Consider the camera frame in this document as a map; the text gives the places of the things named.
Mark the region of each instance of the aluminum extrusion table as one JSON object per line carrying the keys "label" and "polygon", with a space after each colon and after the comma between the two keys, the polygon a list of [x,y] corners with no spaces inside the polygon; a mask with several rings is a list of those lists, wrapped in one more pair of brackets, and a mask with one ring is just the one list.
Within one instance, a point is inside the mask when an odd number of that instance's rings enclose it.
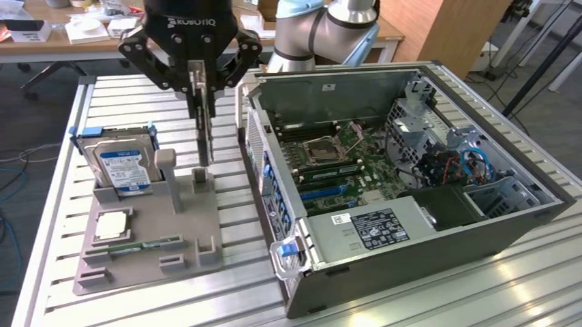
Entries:
{"label": "aluminum extrusion table", "polygon": [[[580,180],[444,68],[434,72],[576,198]],[[444,98],[448,120],[464,117]],[[201,277],[76,296],[92,173],[64,137],[13,326],[582,326],[582,205],[532,230],[495,257],[459,266],[308,317],[284,318],[235,137],[233,92],[212,120],[225,267]],[[153,121],[176,174],[197,163],[185,103],[140,76],[79,85],[69,125],[125,127]]]}

